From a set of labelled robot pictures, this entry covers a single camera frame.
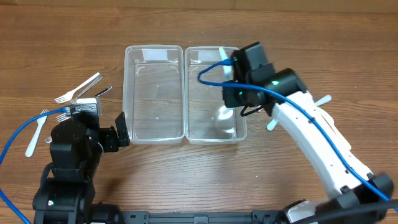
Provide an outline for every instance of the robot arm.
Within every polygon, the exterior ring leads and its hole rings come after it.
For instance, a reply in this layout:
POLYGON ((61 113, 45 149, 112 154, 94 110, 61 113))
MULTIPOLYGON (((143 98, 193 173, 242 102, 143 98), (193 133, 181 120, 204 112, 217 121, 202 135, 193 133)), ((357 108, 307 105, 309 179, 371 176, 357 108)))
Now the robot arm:
MULTIPOLYGON (((231 58, 234 80, 221 85, 225 105, 228 108, 245 106, 245 109, 260 106, 265 108, 269 116, 279 120, 282 127, 298 142, 328 195, 327 202, 300 202, 286 208, 285 215, 289 222, 310 215, 379 202, 382 200, 379 196, 383 194, 384 199, 391 196, 394 188, 392 180, 385 174, 373 175, 370 169, 351 153, 350 144, 334 126, 333 118, 315 105, 307 87, 292 69, 286 68, 276 72, 273 65, 267 61, 264 49, 258 42, 234 51, 231 58), (269 90, 278 93, 278 97, 269 90), (293 107, 292 103, 301 107, 307 114, 304 115, 293 107), (319 124, 336 149, 331 147, 312 121, 319 124), (347 170, 348 165, 343 164, 342 159, 349 164, 350 170, 347 170)), ((322 224, 376 223, 385 215, 386 210, 381 210, 348 215, 322 224)))
MULTIPOLYGON (((369 180, 368 174, 372 174, 370 169, 351 153, 350 144, 335 128, 331 116, 315 106, 311 94, 298 91, 287 98, 314 117, 352 168, 362 178, 369 180)), ((346 170, 319 130, 301 112, 288 103, 276 103, 272 117, 278 119, 282 127, 297 141, 316 170, 329 198, 341 195, 343 188, 354 189, 361 185, 361 182, 346 170)))

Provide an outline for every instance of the wood grain surface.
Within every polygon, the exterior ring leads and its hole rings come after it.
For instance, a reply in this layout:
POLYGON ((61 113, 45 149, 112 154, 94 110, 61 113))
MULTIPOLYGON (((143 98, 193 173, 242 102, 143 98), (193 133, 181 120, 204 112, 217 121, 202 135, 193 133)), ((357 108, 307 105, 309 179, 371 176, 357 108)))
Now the wood grain surface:
POLYGON ((162 9, 246 9, 305 12, 397 13, 396 0, 0 0, 21 6, 150 7, 162 9))
MULTIPOLYGON (((261 41, 276 69, 295 69, 315 98, 375 173, 398 181, 398 15, 320 12, 212 11, 0 6, 0 147, 26 120, 95 72, 104 75, 87 96, 103 100, 101 126, 122 110, 124 50, 129 45, 244 47, 261 41)), ((239 144, 130 146, 106 154, 95 177, 95 202, 150 212, 237 212, 278 209, 325 198, 297 144, 280 127, 266 131, 265 113, 248 118, 239 144)), ((32 199, 44 165, 47 119, 35 153, 28 126, 12 144, 0 186, 33 221, 32 199)), ((21 221, 0 202, 1 223, 21 221)), ((390 212, 384 223, 398 223, 390 212)))

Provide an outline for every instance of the label on container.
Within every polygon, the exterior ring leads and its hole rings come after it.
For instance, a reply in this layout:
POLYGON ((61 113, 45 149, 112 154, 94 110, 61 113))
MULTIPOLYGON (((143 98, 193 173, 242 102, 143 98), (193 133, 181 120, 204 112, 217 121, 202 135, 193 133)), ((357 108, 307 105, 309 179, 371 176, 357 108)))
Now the label on container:
POLYGON ((221 55, 218 50, 200 50, 198 59, 202 62, 219 62, 221 61, 221 55))
POLYGON ((144 60, 165 60, 167 61, 167 50, 165 49, 143 49, 144 60))

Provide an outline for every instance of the plastic fork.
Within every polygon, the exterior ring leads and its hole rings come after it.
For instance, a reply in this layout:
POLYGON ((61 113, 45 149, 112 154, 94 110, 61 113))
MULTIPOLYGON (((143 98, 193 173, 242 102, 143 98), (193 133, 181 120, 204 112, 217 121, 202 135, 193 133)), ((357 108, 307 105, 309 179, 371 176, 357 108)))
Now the plastic fork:
MULTIPOLYGON (((49 112, 49 111, 48 110, 43 110, 41 112, 41 114, 44 114, 44 113, 47 113, 47 112, 49 112)), ((32 140, 30 140, 30 143, 29 143, 29 145, 28 145, 28 147, 26 149, 26 152, 25 152, 25 156, 26 157, 30 157, 30 156, 33 155, 33 152, 35 151, 35 147, 36 147, 36 144, 37 144, 37 140, 38 140, 38 138, 40 136, 40 132, 41 132, 41 130, 43 128, 43 125, 44 125, 46 119, 47 119, 47 116, 44 116, 44 117, 41 117, 41 118, 37 119, 37 129, 36 129, 35 134, 32 137, 32 140)))
POLYGON ((61 123, 62 121, 66 121, 67 119, 71 118, 71 116, 67 116, 67 114, 62 113, 58 116, 55 117, 58 123, 61 123))
MULTIPOLYGON (((320 98, 318 101, 315 102, 315 106, 321 106, 324 105, 325 103, 331 101, 331 96, 330 95, 326 95, 322 98, 320 98)), ((272 131, 275 126, 278 124, 278 120, 277 119, 273 119, 272 121, 270 121, 270 123, 268 123, 267 125, 267 130, 268 131, 272 131)))
POLYGON ((73 98, 73 94, 76 93, 76 91, 78 91, 79 89, 81 89, 83 86, 87 85, 89 82, 93 81, 98 75, 100 75, 99 72, 97 72, 95 75, 93 75, 92 77, 89 77, 89 79, 87 79, 86 81, 84 81, 82 84, 80 84, 78 87, 76 87, 74 90, 71 90, 69 92, 67 92, 66 94, 54 99, 54 101, 56 103, 64 103, 64 102, 68 102, 73 98))
POLYGON ((98 75, 75 99, 69 101, 70 104, 75 105, 77 99, 79 99, 83 94, 85 94, 91 87, 97 84, 102 79, 102 75, 98 75))
MULTIPOLYGON (((218 52, 220 53, 221 60, 228 59, 228 56, 226 54, 224 47, 219 47, 218 52)), ((225 80, 228 81, 230 79, 229 76, 231 76, 231 73, 232 73, 232 67, 231 66, 223 66, 223 70, 224 70, 225 80)))

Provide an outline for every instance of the transparent tray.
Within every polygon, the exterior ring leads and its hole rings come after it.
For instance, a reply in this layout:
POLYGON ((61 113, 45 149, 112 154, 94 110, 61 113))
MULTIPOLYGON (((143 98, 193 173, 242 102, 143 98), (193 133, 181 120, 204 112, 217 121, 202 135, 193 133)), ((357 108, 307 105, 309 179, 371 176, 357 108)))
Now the transparent tray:
POLYGON ((184 137, 183 50, 174 45, 126 49, 123 111, 133 144, 175 144, 184 137))
MULTIPOLYGON (((198 73, 221 60, 220 47, 189 47, 185 51, 185 136, 191 144, 232 144, 246 138, 246 118, 241 108, 226 108, 222 88, 198 82, 198 73)), ((235 47, 224 47, 228 56, 235 47)), ((211 82, 225 82, 223 67, 218 66, 201 77, 211 82)))

